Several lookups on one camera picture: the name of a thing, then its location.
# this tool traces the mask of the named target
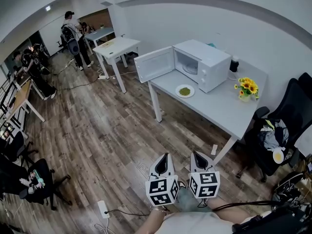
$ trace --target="person wearing black cap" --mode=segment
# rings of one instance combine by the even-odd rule
[[[44,100],[47,100],[50,96],[53,99],[57,90],[55,87],[51,87],[47,82],[45,82],[40,74],[38,69],[38,65],[35,63],[34,57],[31,54],[21,54],[20,51],[16,51],[13,54],[14,59],[16,61],[21,61],[24,69],[20,69],[17,74],[22,72],[23,70],[27,72],[31,79],[34,81],[36,86],[43,92]]]
[[[88,56],[88,53],[87,53],[87,49],[84,45],[84,41],[83,41],[83,34],[80,33],[79,30],[82,29],[82,26],[81,24],[78,22],[77,19],[74,19],[73,18],[73,12],[71,11],[67,11],[65,13],[65,21],[64,21],[64,24],[66,24],[73,32],[74,36],[75,36],[75,39],[76,41],[78,42],[78,45],[79,45],[79,50],[80,50],[80,53],[82,54],[82,57],[85,61],[85,63],[87,64],[88,68],[92,66],[92,64],[94,63],[93,61],[90,61],[89,59],[89,56]],[[83,64],[82,64],[82,60],[81,60],[81,57],[80,55],[75,55],[75,60],[77,62],[77,65],[79,67],[80,70],[83,70]]]

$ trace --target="bracelet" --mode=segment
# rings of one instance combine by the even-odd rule
[[[160,212],[163,212],[163,213],[167,213],[168,211],[167,210],[162,210],[162,209],[158,209],[154,206],[151,206],[151,209],[154,209],[154,210],[157,210],[157,211],[160,211]]]

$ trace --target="office chair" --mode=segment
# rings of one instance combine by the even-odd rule
[[[23,166],[24,161],[26,161],[27,166],[29,167],[28,162],[34,164],[34,162],[29,158],[29,155],[32,153],[38,153],[38,150],[28,151],[30,144],[33,142],[28,142],[27,146],[24,145],[24,137],[21,132],[18,132],[11,142],[1,139],[0,141],[0,153],[5,155],[9,161],[15,162],[21,156],[21,166]]]
[[[261,118],[268,114],[270,110],[267,107],[261,107],[256,110],[253,119],[255,120],[253,128],[244,136],[246,145],[236,143],[236,146],[241,146],[252,156],[254,162],[260,167],[263,178],[261,182],[266,182],[267,175],[271,176],[279,166],[289,163],[293,167],[299,160],[300,151],[295,148],[294,144],[297,139],[308,129],[312,124],[312,77],[304,73],[298,80],[292,78],[287,86],[284,97],[277,109],[270,113],[268,119],[282,119],[289,131],[288,142],[283,151],[284,157],[290,150],[293,154],[290,158],[284,160],[281,164],[277,164],[273,160],[272,151],[268,151],[258,142],[258,133],[262,128]],[[237,175],[240,178],[245,170],[251,168],[254,162],[249,162]]]
[[[20,178],[28,179],[29,174],[34,171],[39,173],[43,179],[44,188],[35,190],[34,194],[28,194],[28,187],[24,186],[20,182]],[[30,203],[44,204],[46,198],[50,198],[51,210],[55,211],[57,208],[53,205],[54,195],[59,197],[68,205],[72,205],[71,201],[66,200],[61,192],[59,186],[66,180],[71,179],[69,175],[66,175],[60,180],[54,181],[52,174],[55,171],[49,169],[48,164],[44,158],[36,161],[28,170],[24,167],[20,167],[3,156],[0,156],[0,192],[19,195],[21,199],[26,199]]]

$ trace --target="microwave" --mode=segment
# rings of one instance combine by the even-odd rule
[[[177,69],[207,93],[227,79],[231,58],[231,55],[205,43],[189,40],[134,60],[142,83]]]

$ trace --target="power strip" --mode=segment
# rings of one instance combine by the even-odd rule
[[[106,206],[104,200],[97,202],[97,204],[98,204],[99,210],[102,214],[102,217],[103,218],[110,218],[111,216],[109,215],[109,213],[107,213],[107,214],[105,213],[108,211],[108,209],[107,209],[107,206]]]

